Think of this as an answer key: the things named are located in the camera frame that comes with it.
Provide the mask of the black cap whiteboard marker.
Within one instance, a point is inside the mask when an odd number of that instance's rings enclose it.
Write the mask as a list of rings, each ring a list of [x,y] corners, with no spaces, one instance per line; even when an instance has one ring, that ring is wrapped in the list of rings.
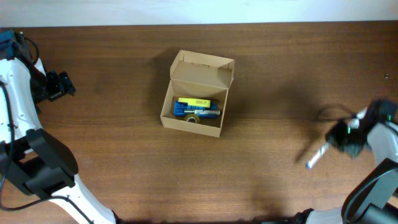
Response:
[[[204,115],[215,115],[219,116],[221,114],[221,111],[218,110],[194,110],[194,109],[186,109],[183,111],[184,113],[188,114],[204,114]]]

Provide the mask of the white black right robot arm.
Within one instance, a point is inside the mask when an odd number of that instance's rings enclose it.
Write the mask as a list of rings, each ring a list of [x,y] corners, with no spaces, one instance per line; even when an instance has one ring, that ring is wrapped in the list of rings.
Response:
[[[288,223],[397,223],[397,103],[372,101],[368,107],[340,118],[326,133],[325,143],[306,163],[312,169],[326,151],[335,147],[355,158],[367,148],[375,168],[347,196],[340,208],[298,212]]]

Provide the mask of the yellow adhesive tape roll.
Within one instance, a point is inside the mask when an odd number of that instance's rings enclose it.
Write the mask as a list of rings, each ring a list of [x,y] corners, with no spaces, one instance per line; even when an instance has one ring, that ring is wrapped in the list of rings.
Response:
[[[183,120],[189,123],[200,123],[200,117],[197,114],[187,114]]]

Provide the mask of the blue plastic tape dispenser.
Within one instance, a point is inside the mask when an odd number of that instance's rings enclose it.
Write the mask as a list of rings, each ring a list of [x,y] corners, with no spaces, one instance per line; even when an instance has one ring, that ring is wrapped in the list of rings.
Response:
[[[178,101],[175,101],[173,112],[174,116],[185,117],[187,115],[186,113],[184,113],[185,110],[217,110],[217,103],[212,101],[210,107],[205,108],[202,106],[190,106],[187,103],[180,103]]]

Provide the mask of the blue cap whiteboard marker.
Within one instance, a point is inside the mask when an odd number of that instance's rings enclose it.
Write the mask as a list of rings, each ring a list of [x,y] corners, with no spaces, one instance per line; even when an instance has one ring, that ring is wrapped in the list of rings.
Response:
[[[305,167],[307,169],[312,169],[314,165],[321,159],[321,157],[327,152],[327,150],[330,148],[331,144],[326,142],[324,143],[319,150],[314,153],[314,155],[307,161]]]

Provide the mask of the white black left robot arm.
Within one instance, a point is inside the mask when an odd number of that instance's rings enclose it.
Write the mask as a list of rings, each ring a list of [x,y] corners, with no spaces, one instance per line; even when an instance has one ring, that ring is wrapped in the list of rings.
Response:
[[[72,151],[42,127],[37,104],[74,95],[75,87],[66,72],[47,71],[32,47],[21,32],[1,32],[1,183],[38,198],[14,210],[49,201],[78,223],[120,223],[80,179]]]

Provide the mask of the yellow highlighter black cap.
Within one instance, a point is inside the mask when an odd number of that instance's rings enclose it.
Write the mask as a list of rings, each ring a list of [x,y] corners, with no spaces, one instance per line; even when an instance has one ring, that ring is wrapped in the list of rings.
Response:
[[[204,107],[204,108],[211,107],[210,100],[204,100],[204,99],[198,99],[198,98],[179,98],[178,102],[185,103],[188,106],[196,106],[196,107]]]

